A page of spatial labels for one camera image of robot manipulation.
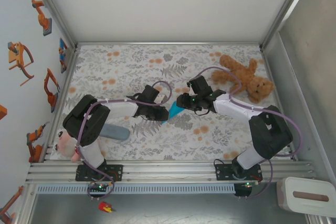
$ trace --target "brown teddy bear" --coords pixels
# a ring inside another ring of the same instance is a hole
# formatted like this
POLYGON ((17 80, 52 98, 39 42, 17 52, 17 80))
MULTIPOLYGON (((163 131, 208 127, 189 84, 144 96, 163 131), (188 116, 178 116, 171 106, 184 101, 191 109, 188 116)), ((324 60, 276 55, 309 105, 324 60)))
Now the brown teddy bear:
MULTIPOLYGON (((241 81, 241 89, 239 89, 236 94, 247 90, 248 98, 253 103, 259 103, 262 99, 268 97, 275 88, 274 84, 270 80, 254 75, 257 69, 257 60, 255 59, 250 59, 250 63, 247 68, 231 58, 229 55, 222 55, 219 62, 222 66, 228 68, 241 81)), ((230 88, 230 92, 239 87, 235 78, 221 70, 214 71, 212 79, 215 83, 219 82, 221 84, 225 84, 226 81, 235 83, 235 85, 230 88)))

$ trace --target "black mounting plate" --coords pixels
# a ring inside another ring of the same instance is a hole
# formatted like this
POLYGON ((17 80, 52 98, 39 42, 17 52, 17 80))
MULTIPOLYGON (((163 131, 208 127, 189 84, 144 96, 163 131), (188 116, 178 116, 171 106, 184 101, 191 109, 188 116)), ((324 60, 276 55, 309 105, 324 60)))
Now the black mounting plate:
MULTIPOLYGON (((88 167, 86 165, 79 165, 76 170, 76 181, 89 181, 92 179, 87 176, 88 167)), ((123 165, 106 165, 106 174, 111 176, 114 181, 121 181, 122 179, 123 165)), ((110 181, 108 178, 104 178, 102 181, 110 181)))
POLYGON ((218 181, 224 180, 236 180, 236 181, 261 181, 262 173, 260 169, 260 165, 255 165, 249 169, 249 174, 244 179, 238 179, 234 176, 232 171, 232 164, 215 164, 216 169, 216 178, 218 181))

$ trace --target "teddy bear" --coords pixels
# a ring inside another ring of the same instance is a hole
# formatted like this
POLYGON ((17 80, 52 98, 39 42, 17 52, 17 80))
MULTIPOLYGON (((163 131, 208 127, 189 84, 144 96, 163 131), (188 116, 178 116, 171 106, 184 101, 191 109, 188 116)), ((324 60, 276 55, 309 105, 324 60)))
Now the teddy bear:
MULTIPOLYGON (((244 90, 248 92, 248 98, 253 103, 259 103, 262 99, 269 96, 269 94, 275 89, 274 84, 263 77, 255 76, 257 69, 257 60, 250 59, 248 67, 244 67, 242 64, 231 58, 229 55, 222 55, 219 63, 228 68, 242 83, 241 89, 235 94, 241 93, 244 90)), ((229 73, 221 70, 216 70, 212 73, 212 80, 215 83, 225 84, 227 81, 233 82, 230 88, 230 92, 239 87, 238 82, 229 73)))
POLYGON ((55 150, 65 157, 71 157, 72 162, 80 160, 80 156, 76 151, 77 140, 72 138, 67 131, 58 133, 58 143, 55 145, 55 150))

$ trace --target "floral mat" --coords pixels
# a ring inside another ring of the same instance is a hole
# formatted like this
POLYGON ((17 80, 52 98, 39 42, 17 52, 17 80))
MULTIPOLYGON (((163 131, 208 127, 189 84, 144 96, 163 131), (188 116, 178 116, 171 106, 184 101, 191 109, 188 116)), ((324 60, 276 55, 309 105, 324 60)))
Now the floral mat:
MULTIPOLYGON (((258 45, 107 45, 82 46, 68 90, 58 130, 66 115, 86 94, 97 99, 118 99, 142 92, 146 84, 167 81, 173 96, 167 103, 169 109, 176 98, 188 92, 186 83, 201 70, 220 66, 221 54, 228 54, 247 66, 251 58, 258 61, 256 75, 267 77, 258 45)), ((231 83, 214 84, 212 71, 203 76, 214 90, 228 91, 231 83)), ((156 85, 163 94, 168 88, 156 85)), ((236 98, 249 102, 246 91, 236 98)), ((276 104, 274 94, 259 105, 276 104)), ((197 116, 184 110, 161 125, 161 122, 122 117, 107 123, 126 127, 130 139, 122 142, 99 137, 102 154, 107 160, 213 160, 232 159, 251 144, 248 125, 227 115, 209 113, 197 116)), ((287 148, 281 153, 288 153, 287 148)), ((66 159, 54 149, 50 159, 66 159)))

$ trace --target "purple cable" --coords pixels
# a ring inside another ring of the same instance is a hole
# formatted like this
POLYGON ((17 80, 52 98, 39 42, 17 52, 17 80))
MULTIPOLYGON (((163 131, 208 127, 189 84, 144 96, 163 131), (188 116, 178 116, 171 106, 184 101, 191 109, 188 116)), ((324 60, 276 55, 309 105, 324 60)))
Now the purple cable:
MULTIPOLYGON (((241 104, 241 103, 235 101, 235 100, 232 98, 232 96, 233 96, 239 89, 241 89, 241 87, 242 87, 242 85, 241 85, 241 81, 238 79, 238 77, 236 77, 233 73, 231 73, 230 71, 226 70, 225 68, 221 68, 221 67, 208 67, 208 68, 206 68, 206 69, 203 69, 197 76, 200 76, 203 72, 205 72, 205 71, 208 70, 208 69, 219 69, 219 70, 221 70, 221 71, 224 71, 224 72, 228 73, 229 75, 231 75, 233 78, 235 78, 235 80, 238 82, 239 87, 229 94, 230 101, 231 101, 233 104, 238 105, 238 106, 240 106, 240 107, 242 107, 242 108, 244 108, 244 109, 255 110, 255 111, 266 112, 266 113, 270 113, 270 114, 273 114, 273 115, 277 115, 277 116, 279 116, 279 117, 285 119, 286 121, 290 122, 290 123, 296 128, 296 130, 297 130, 298 133, 299 133, 299 139, 300 139, 298 148, 297 148, 293 153, 285 154, 285 155, 277 154, 277 155, 275 155, 275 156, 277 156, 277 157, 293 157, 294 155, 296 155, 297 153, 299 153, 299 152, 301 151, 301 149, 302 149, 302 142, 303 142, 302 133, 301 133, 301 130, 300 130, 299 126, 298 126, 298 125, 297 125, 291 118, 289 118, 289 117, 287 117, 286 115, 283 115, 283 114, 281 114, 281 113, 278 113, 278 112, 276 112, 276 111, 267 110, 267 109, 259 109, 259 108, 255 108, 255 107, 252 108, 252 107, 250 107, 250 106, 246 106, 246 105, 244 105, 244 104, 241 104)), ((247 198, 252 199, 252 198, 256 198, 256 197, 262 195, 262 194, 268 189, 268 187, 270 186, 270 184, 271 184, 271 182, 272 182, 272 179, 273 179, 273 165, 272 165, 272 163, 271 163, 270 160, 268 160, 268 162, 269 162, 269 165, 270 165, 270 167, 271 167, 271 177, 270 177, 270 179, 269 179, 269 182, 267 183, 267 185, 265 186, 265 188, 264 188, 261 192, 257 193, 256 195, 249 196, 249 197, 247 197, 247 198)))
MULTIPOLYGON (((166 81, 157 81, 156 83, 153 84, 153 86, 154 86, 155 84, 159 83, 159 82, 161 82, 161 83, 165 83, 165 84, 168 86, 168 88, 169 88, 170 93, 169 93, 169 96, 168 96, 168 98, 167 98, 166 101, 161 102, 161 103, 158 103, 158 104, 155 104, 155 103, 146 103, 146 102, 139 102, 139 101, 134 101, 134 100, 130 100, 130 99, 128 100, 128 99, 127 99, 126 102, 133 102, 133 103, 138 103, 138 104, 143 104, 143 105, 149 105, 149 106, 161 106, 161 105, 167 103, 167 101, 172 97, 173 89, 172 89, 172 87, 169 85, 169 83, 166 82, 166 81)), ((92 165, 90 165, 88 162, 86 162, 84 156, 82 155, 82 153, 81 153, 81 151, 80 151, 79 145, 80 145, 80 140, 81 140, 82 135, 83 135, 83 130, 84 130, 85 123, 86 123, 86 121, 87 121, 87 119, 88 119, 89 114, 91 113, 91 110, 92 110, 95 106, 97 106, 98 104, 102 104, 102 103, 114 103, 114 102, 125 102, 125 99, 108 100, 108 101, 99 101, 99 102, 95 102, 94 104, 92 104, 92 105, 90 106, 90 108, 88 109, 88 111, 86 112, 86 114, 85 114, 85 116, 84 116, 82 125, 81 125, 80 130, 79 130, 79 133, 78 133, 77 143, 76 143, 76 146, 77 146, 77 150, 78 150, 79 156, 82 158, 83 162, 84 162, 87 166, 89 166, 92 170, 95 170, 97 173, 100 173, 101 175, 103 175, 104 177, 108 178, 108 179, 112 182, 112 189, 111 189, 110 191, 108 191, 105 195, 103 195, 102 197, 98 198, 98 200, 99 200, 99 199, 104 199, 105 197, 109 196, 109 195, 112 193, 112 191, 114 190, 114 180, 113 180, 113 178, 112 178, 111 176, 109 176, 109 175, 107 175, 106 173, 104 173, 104 172, 102 172, 102 171, 96 169, 95 167, 93 167, 92 165)), ((89 197, 92 197, 92 196, 90 195, 90 189, 91 189, 91 188, 92 188, 92 186, 91 186, 91 187, 88 187, 88 190, 87 190, 87 194, 88 194, 89 197)))

